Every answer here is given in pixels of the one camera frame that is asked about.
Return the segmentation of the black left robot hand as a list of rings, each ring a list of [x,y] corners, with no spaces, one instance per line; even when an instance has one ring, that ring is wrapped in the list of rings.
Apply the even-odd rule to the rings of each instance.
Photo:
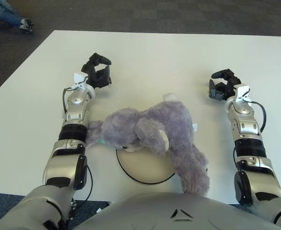
[[[95,67],[104,64],[106,67],[104,69],[95,70]],[[108,86],[112,83],[111,77],[110,77],[110,65],[112,62],[97,53],[94,53],[88,60],[86,64],[82,66],[81,72],[86,73],[88,75],[88,79],[86,80],[86,83],[90,86],[95,88],[103,88],[105,86]]]

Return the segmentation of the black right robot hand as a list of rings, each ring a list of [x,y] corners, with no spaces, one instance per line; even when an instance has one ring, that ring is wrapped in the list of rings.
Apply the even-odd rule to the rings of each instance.
[[[223,79],[226,83],[215,84],[213,79]],[[230,69],[218,71],[212,74],[209,80],[209,97],[218,101],[226,101],[229,97],[235,95],[234,86],[238,84],[241,84],[240,79]]]

